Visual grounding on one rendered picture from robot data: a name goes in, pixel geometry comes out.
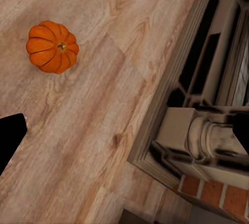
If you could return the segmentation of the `pumpkin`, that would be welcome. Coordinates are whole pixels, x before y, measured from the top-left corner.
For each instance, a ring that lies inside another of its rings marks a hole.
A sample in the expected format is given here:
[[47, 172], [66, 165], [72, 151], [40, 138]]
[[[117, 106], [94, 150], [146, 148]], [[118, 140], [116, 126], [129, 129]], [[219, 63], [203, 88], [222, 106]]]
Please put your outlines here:
[[33, 26], [26, 43], [30, 62], [45, 73], [62, 74], [77, 62], [76, 37], [59, 23], [50, 20]]

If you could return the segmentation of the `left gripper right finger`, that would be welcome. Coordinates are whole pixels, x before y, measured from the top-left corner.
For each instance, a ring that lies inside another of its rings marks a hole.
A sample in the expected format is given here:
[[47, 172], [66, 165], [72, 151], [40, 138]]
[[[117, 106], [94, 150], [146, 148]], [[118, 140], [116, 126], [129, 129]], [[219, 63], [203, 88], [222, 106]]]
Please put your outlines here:
[[232, 130], [249, 155], [249, 115], [237, 113]]

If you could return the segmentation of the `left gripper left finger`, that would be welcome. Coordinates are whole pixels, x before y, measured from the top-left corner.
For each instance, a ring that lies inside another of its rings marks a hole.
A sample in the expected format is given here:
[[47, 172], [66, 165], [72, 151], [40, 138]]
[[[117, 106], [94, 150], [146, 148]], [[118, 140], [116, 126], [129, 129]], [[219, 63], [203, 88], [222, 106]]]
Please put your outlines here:
[[27, 133], [23, 113], [0, 119], [0, 175]]

